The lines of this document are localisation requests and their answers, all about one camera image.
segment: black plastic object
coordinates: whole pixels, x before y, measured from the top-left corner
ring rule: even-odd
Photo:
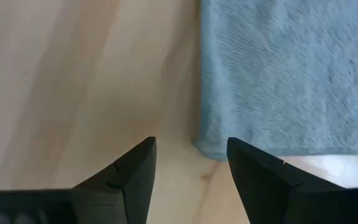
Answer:
[[[155,159],[149,137],[72,189],[0,191],[0,223],[144,224]]]
[[[229,138],[231,173],[251,224],[358,223],[358,189],[345,189]]]

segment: blue towel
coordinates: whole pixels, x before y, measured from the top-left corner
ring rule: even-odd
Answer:
[[[358,1],[201,2],[205,156],[358,154]]]

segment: light blue towel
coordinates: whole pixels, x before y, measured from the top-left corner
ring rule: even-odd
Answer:
[[[205,156],[358,154],[358,1],[201,2]]]

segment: wooden surface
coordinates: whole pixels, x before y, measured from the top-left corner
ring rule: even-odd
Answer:
[[[0,189],[72,187],[157,136],[149,223],[246,223],[227,163],[193,147],[193,0],[0,0]],[[358,157],[288,157],[346,187]]]

